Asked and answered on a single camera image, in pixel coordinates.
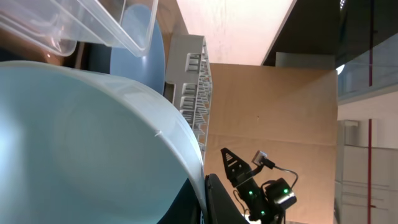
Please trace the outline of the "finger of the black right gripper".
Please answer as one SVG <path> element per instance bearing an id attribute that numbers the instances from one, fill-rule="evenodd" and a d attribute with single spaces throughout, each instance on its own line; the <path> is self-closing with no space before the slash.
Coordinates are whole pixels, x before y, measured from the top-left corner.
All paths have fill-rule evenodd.
<path id="1" fill-rule="evenodd" d="M 244 162 L 226 147 L 221 149 L 221 155 L 226 177 L 231 182 L 232 186 L 237 187 L 242 184 L 248 178 L 249 164 Z"/>

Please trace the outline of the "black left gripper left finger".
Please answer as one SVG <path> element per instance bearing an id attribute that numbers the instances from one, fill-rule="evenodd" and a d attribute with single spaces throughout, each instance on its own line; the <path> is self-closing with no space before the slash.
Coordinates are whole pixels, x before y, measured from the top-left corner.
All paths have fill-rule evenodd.
<path id="1" fill-rule="evenodd" d="M 199 224 L 201 208 L 196 193 L 187 179 L 166 214 L 157 224 Z"/>

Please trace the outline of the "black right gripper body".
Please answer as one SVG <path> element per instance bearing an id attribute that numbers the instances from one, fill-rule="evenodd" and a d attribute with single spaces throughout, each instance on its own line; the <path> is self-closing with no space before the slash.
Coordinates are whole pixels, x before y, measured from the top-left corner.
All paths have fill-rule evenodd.
<path id="1" fill-rule="evenodd" d="M 264 166 L 252 170 L 247 164 L 231 166 L 231 184 L 249 210 L 250 221 L 282 223 L 286 210 L 297 202 L 294 191 L 283 179 L 268 180 L 258 185 L 254 176 Z"/>

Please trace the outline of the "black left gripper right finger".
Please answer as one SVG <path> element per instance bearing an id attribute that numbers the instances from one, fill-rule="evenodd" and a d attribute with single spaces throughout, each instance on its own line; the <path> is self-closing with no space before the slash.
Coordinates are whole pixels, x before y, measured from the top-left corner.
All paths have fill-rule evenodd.
<path id="1" fill-rule="evenodd" d="M 207 175 L 206 204 L 210 224 L 248 224 L 216 174 Z"/>

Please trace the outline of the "light blue bowl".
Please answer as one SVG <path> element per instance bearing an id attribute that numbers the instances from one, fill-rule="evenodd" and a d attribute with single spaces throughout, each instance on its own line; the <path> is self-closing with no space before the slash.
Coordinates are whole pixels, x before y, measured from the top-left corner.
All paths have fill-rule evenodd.
<path id="1" fill-rule="evenodd" d="M 1 222 L 157 223 L 184 183 L 207 208 L 198 141 L 134 80 L 1 63 Z"/>

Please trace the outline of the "dark blue plate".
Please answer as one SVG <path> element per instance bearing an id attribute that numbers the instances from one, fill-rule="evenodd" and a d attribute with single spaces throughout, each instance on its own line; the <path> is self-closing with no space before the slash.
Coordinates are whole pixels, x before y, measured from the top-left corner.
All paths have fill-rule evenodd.
<path id="1" fill-rule="evenodd" d="M 91 44 L 88 70 L 135 80 L 162 95 L 165 86 L 165 51 L 159 23 L 154 24 L 147 55 L 136 57 L 127 49 Z"/>

